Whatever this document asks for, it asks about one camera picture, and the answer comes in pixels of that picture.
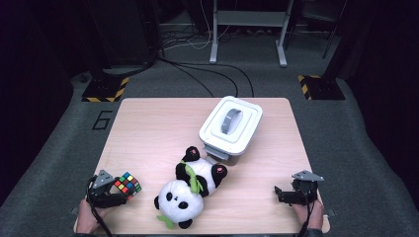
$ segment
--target person's hand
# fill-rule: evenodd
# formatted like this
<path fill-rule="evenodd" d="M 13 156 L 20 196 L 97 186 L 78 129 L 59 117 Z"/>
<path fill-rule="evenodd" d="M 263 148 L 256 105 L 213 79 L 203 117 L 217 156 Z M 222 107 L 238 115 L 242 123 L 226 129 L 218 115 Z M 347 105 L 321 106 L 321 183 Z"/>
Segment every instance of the person's hand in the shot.
<path fill-rule="evenodd" d="M 308 221 L 307 229 L 320 229 L 323 226 L 323 213 L 324 206 L 320 200 L 315 200 L 310 204 L 312 213 Z M 293 204 L 293 210 L 295 211 L 298 222 L 302 225 L 307 220 L 307 206 L 300 204 Z"/>
<path fill-rule="evenodd" d="M 96 208 L 99 216 L 105 218 L 105 216 L 112 211 L 114 208 Z M 93 233 L 100 224 L 98 220 L 93 216 L 90 204 L 86 199 L 82 199 L 79 204 L 78 220 L 76 226 L 76 233 L 91 234 Z"/>

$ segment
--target panda head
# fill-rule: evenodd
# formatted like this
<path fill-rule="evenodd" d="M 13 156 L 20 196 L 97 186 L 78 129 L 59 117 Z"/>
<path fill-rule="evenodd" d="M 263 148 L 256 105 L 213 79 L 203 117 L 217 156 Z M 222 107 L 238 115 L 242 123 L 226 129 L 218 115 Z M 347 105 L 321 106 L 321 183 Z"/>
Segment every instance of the panda head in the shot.
<path fill-rule="evenodd" d="M 201 195 L 191 192 L 191 187 L 183 180 L 167 183 L 154 199 L 157 209 L 179 227 L 186 229 L 204 209 Z"/>

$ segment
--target table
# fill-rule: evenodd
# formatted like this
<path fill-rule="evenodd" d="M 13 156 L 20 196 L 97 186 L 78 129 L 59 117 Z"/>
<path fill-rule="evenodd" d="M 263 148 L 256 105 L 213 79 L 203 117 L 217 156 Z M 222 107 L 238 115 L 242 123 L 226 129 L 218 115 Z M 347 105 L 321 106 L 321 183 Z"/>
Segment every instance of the table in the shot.
<path fill-rule="evenodd" d="M 252 12 L 219 11 L 217 8 L 217 0 L 213 0 L 213 34 L 209 62 L 216 63 L 216 56 L 218 53 L 218 25 L 280 27 L 282 28 L 280 39 L 275 40 L 275 43 L 280 66 L 287 67 L 283 44 L 293 7 L 293 0 L 288 1 L 289 4 L 286 12 Z"/>
<path fill-rule="evenodd" d="M 310 169 L 290 102 L 283 98 L 244 98 L 264 113 L 245 153 L 217 191 L 205 197 L 205 208 L 188 229 L 167 229 L 154 207 L 160 189 L 175 179 L 175 167 L 186 148 L 195 145 L 203 157 L 199 130 L 220 98 L 124 99 L 95 174 L 126 171 L 142 191 L 105 219 L 114 234 L 284 234 L 300 225 L 293 209 L 279 203 L 274 186 L 292 191 L 292 174 Z M 330 228 L 324 217 L 323 231 Z"/>

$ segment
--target panda plush toy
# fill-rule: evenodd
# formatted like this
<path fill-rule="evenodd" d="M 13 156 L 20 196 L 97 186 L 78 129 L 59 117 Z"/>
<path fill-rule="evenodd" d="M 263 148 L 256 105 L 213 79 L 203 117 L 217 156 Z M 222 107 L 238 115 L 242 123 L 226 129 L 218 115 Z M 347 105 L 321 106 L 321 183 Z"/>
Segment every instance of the panda plush toy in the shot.
<path fill-rule="evenodd" d="M 189 147 L 176 166 L 176 180 L 167 183 L 154 199 L 155 207 L 163 213 L 157 218 L 170 229 L 174 223 L 189 228 L 204 209 L 203 198 L 215 192 L 226 176 L 225 166 L 201 158 L 197 147 Z"/>

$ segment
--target panda eye patch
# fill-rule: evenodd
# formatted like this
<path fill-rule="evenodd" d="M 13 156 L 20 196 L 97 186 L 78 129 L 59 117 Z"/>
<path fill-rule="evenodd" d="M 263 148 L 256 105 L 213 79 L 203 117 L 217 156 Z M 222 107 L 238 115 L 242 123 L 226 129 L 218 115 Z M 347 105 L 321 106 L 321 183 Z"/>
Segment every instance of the panda eye patch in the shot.
<path fill-rule="evenodd" d="M 170 201 L 170 200 L 172 199 L 172 197 L 173 197 L 172 193 L 167 193 L 167 195 L 166 195 L 166 199 L 167 199 L 168 201 Z"/>
<path fill-rule="evenodd" d="M 182 201 L 182 202 L 180 202 L 179 203 L 179 208 L 181 208 L 181 209 L 186 209 L 186 208 L 188 208 L 188 203 L 187 202 L 184 202 L 184 201 Z"/>

